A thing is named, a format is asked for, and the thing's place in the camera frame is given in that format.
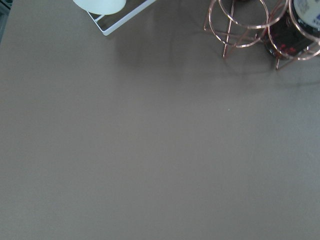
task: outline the tabletop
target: tabletop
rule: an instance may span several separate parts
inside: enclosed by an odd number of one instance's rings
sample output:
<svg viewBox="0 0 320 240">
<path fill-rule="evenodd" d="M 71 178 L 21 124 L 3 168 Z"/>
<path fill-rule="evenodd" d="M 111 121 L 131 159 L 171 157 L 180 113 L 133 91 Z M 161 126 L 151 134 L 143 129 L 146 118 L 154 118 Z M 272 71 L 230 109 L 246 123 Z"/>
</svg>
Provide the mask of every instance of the tabletop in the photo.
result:
<svg viewBox="0 0 320 240">
<path fill-rule="evenodd" d="M 14 1 L 0 239 L 319 239 L 319 60 L 222 60 L 209 2 L 158 0 L 106 37 L 71 0 Z"/>
</svg>

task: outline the bottle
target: bottle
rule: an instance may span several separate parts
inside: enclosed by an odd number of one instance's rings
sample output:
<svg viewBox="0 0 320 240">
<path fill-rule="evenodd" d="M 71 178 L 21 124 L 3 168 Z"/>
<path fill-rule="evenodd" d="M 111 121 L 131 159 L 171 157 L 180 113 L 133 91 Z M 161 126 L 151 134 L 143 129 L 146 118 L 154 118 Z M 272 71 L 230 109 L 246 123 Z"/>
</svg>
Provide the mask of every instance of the bottle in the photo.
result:
<svg viewBox="0 0 320 240">
<path fill-rule="evenodd" d="M 291 0 L 293 16 L 298 25 L 308 34 L 320 37 L 320 0 Z M 270 26 L 270 36 L 277 48 L 290 56 L 302 53 L 312 40 L 305 37 L 295 27 L 289 10 L 275 24 Z M 275 57 L 284 58 L 272 45 L 268 31 L 264 37 L 267 51 Z"/>
</svg>

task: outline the white cup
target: white cup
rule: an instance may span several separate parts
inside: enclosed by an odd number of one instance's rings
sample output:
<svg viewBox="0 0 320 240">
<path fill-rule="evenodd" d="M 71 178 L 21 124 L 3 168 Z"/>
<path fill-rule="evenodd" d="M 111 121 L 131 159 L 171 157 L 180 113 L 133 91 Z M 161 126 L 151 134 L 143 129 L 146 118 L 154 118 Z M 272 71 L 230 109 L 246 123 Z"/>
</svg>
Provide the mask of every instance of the white cup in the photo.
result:
<svg viewBox="0 0 320 240">
<path fill-rule="evenodd" d="M 126 0 L 73 0 L 80 8 L 97 15 L 110 15 L 119 12 Z"/>
</svg>

